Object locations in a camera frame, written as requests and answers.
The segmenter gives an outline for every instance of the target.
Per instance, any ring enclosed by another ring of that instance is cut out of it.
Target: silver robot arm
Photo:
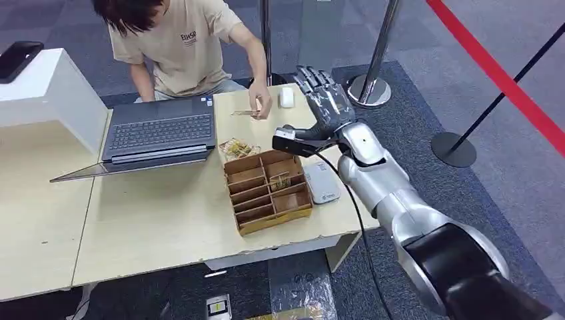
[[[303,157],[338,145],[340,178],[390,235],[420,300],[451,319],[563,319],[509,282],[499,250],[481,232],[429,206],[406,171],[356,122],[342,87],[298,66],[296,82],[316,117],[310,129],[278,128],[273,148]]]

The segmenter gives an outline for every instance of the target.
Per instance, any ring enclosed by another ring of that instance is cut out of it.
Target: robot finger
[[[299,65],[296,67],[298,69],[298,73],[301,73],[304,76],[304,79],[310,84],[310,87],[315,88],[320,85],[320,83],[316,80],[314,75],[310,73],[310,71],[303,65]]]
[[[294,78],[294,80],[296,81],[296,84],[298,85],[298,87],[300,88],[300,90],[305,94],[309,94],[312,92],[312,87],[310,86],[310,84],[308,84],[307,82],[304,82],[299,76],[297,75],[293,75],[292,76]]]
[[[326,71],[320,70],[320,74],[322,75],[322,77],[324,77],[324,80],[326,81],[327,84],[329,84],[329,85],[335,84],[334,78],[332,78],[332,76],[329,73],[327,73]]]
[[[326,79],[324,79],[324,77],[320,74],[320,71],[308,66],[306,67],[306,70],[310,71],[310,73],[312,73],[314,75],[314,78],[316,78],[316,81],[318,81],[318,83],[320,83],[321,86],[324,86],[327,84]]]

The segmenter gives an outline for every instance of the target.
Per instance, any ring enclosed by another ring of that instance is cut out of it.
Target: white mouse
[[[279,105],[281,108],[293,108],[294,107],[294,90],[292,88],[282,88],[279,93]]]

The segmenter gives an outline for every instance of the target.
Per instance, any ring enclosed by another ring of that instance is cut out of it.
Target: gray device
[[[201,162],[215,147],[212,97],[118,105],[106,134],[102,162],[50,182]]]
[[[304,175],[312,191],[312,199],[317,205],[334,201],[341,196],[334,173],[325,162],[305,166]]]

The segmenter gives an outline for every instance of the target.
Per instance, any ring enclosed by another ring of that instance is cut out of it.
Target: metal stanchion post
[[[261,15],[261,41],[265,48],[265,57],[267,58],[267,85],[283,85],[286,83],[283,77],[271,71],[271,8],[269,0],[260,0]]]
[[[358,75],[348,81],[347,95],[359,107],[378,107],[390,99],[390,86],[378,77],[378,73],[388,44],[388,33],[398,11],[398,2],[399,0],[388,2],[367,74]]]
[[[528,61],[528,63],[514,77],[515,82],[519,82],[528,71],[546,54],[546,52],[559,40],[565,33],[565,23],[555,31],[549,40],[538,50],[538,52]],[[432,139],[432,151],[445,164],[452,167],[465,168],[472,165],[476,160],[476,150],[467,137],[485,120],[494,108],[504,99],[506,95],[502,92],[496,99],[482,112],[479,118],[463,133],[458,135],[453,132],[441,132]]]

